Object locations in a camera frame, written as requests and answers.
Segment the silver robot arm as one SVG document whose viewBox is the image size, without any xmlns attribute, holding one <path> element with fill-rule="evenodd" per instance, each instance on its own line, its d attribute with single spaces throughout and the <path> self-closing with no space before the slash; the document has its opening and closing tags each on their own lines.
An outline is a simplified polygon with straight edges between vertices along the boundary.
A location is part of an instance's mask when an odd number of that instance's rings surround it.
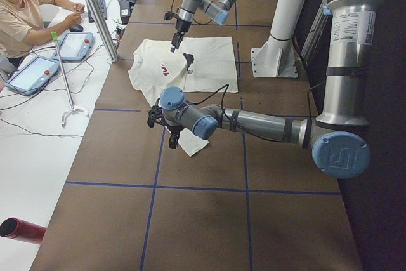
<svg viewBox="0 0 406 271">
<path fill-rule="evenodd" d="M 329 58 L 324 82 L 312 86 L 306 93 L 308 117 L 297 121 L 240 109 L 225 109 L 221 105 L 200 108 L 185 97 L 182 89 L 171 86 L 163 90 L 150 110 L 148 125 L 166 126 L 170 131 L 169 146 L 176 148 L 180 132 L 186 128 L 193 135 L 207 140 L 216 128 L 247 133 L 262 140 L 277 143 L 297 143 L 310 148 L 314 163 L 324 174 L 338 179 L 353 178 L 363 173 L 370 163 L 370 148 L 363 139 L 368 121 L 363 116 L 363 100 L 367 79 L 367 57 L 373 41 L 376 11 L 384 0 L 323 0 L 313 22 L 314 34 L 309 31 L 304 58 L 310 55 L 315 39 L 323 31 L 323 15 L 332 16 Z M 228 11 L 236 0 L 183 0 L 178 13 L 167 12 L 165 20 L 177 19 L 171 52 L 180 47 L 188 32 L 192 17 L 201 9 L 217 24 L 224 24 Z M 269 38 L 261 48 L 251 50 L 254 77 L 287 77 L 293 72 L 292 38 L 304 0 L 278 0 Z M 324 87 L 322 112 L 311 115 L 310 94 Z M 321 89 L 316 89 L 316 99 Z"/>
<path fill-rule="evenodd" d="M 237 0 L 183 0 L 176 12 L 168 11 L 164 19 L 176 19 L 175 33 L 171 40 L 170 52 L 175 52 L 189 31 L 197 10 L 209 17 L 218 25 L 223 25 L 229 17 L 229 11 Z"/>
</svg>

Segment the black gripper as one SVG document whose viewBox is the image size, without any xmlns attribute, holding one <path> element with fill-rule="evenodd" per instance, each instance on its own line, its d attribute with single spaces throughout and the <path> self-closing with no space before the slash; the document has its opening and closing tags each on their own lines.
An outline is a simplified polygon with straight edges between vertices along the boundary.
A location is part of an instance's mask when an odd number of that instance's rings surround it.
<svg viewBox="0 0 406 271">
<path fill-rule="evenodd" d="M 177 19 L 175 29 L 177 33 L 174 33 L 171 40 L 171 49 L 170 52 L 174 53 L 176 49 L 180 47 L 180 44 L 183 40 L 184 33 L 187 33 L 190 28 L 190 21 L 185 21 L 182 19 Z"/>
<path fill-rule="evenodd" d="M 170 149 L 176 148 L 178 146 L 178 140 L 180 137 L 180 132 L 183 130 L 182 125 L 170 125 L 169 123 L 166 124 L 167 129 L 171 133 L 169 135 L 168 145 Z"/>
</svg>

